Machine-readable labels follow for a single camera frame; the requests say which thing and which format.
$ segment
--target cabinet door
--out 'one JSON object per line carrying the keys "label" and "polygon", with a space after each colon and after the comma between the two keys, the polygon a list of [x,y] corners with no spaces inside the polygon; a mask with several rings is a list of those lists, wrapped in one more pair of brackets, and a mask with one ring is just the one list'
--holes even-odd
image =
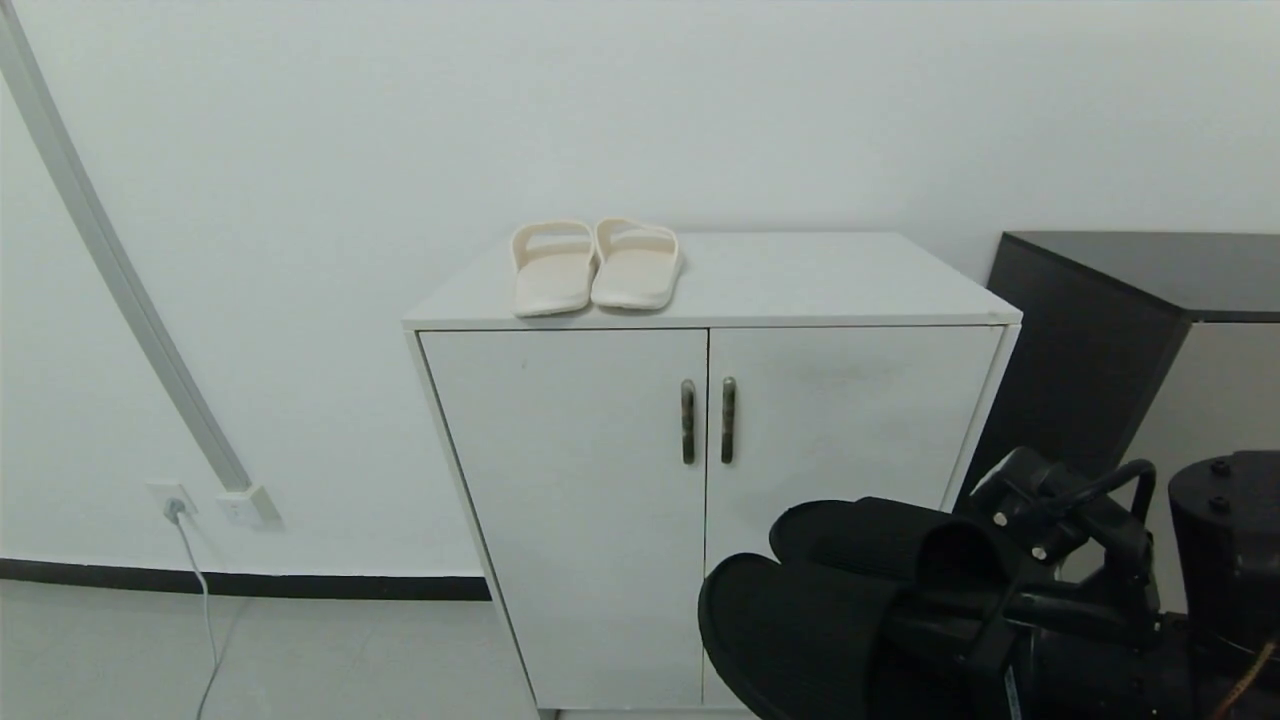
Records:
{"label": "cabinet door", "polygon": [[[810,500],[940,507],[1001,329],[713,329],[707,570],[736,552],[772,557],[773,520]],[[736,407],[723,464],[727,378]],[[710,662],[707,705],[737,705]]]}
{"label": "cabinet door", "polygon": [[421,342],[539,707],[699,705],[707,331]]}

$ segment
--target white cabinet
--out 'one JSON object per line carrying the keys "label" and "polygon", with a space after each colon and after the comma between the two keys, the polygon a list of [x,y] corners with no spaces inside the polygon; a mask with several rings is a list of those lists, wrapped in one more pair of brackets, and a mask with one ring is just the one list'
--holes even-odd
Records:
{"label": "white cabinet", "polygon": [[705,465],[684,462],[680,401],[686,379],[705,387],[707,331],[422,347],[539,703],[701,702]]}
{"label": "white cabinet", "polygon": [[704,574],[808,500],[950,506],[1018,334],[900,236],[681,240],[660,313],[512,318],[497,247],[404,320],[541,708],[736,706]]}

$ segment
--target black baseboard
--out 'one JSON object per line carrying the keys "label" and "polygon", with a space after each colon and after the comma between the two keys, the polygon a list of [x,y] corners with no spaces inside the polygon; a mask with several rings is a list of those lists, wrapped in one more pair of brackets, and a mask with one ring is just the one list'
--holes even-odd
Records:
{"label": "black baseboard", "polygon": [[[0,559],[0,579],[120,591],[200,593],[189,570],[152,570]],[[211,594],[310,600],[488,601],[484,578],[251,575],[205,573]]]}

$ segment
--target orange wire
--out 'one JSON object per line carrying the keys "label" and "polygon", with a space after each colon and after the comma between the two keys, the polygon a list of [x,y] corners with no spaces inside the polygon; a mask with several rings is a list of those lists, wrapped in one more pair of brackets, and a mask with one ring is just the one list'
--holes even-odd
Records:
{"label": "orange wire", "polygon": [[1253,661],[1253,666],[1249,667],[1249,671],[1240,678],[1240,682],[1235,683],[1235,687],[1231,688],[1231,692],[1226,693],[1222,702],[1217,703],[1217,710],[1213,711],[1213,720],[1226,720],[1226,711],[1231,710],[1235,701],[1240,700],[1244,691],[1249,689],[1249,685],[1252,685],[1253,680],[1257,679],[1258,673],[1262,671],[1262,667],[1267,664],[1267,660],[1275,650],[1276,641],[1267,641],[1267,644],[1262,646],[1262,650],[1258,652],[1258,657]]}

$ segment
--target white wall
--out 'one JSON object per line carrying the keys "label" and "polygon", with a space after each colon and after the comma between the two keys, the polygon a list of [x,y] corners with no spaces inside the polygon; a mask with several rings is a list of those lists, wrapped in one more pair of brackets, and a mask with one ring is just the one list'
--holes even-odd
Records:
{"label": "white wall", "polygon": [[18,10],[288,529],[216,515],[6,100],[9,556],[180,566],[159,474],[229,569],[477,573],[397,320],[525,220],[892,228],[979,279],[1005,228],[1280,229],[1275,4]]}

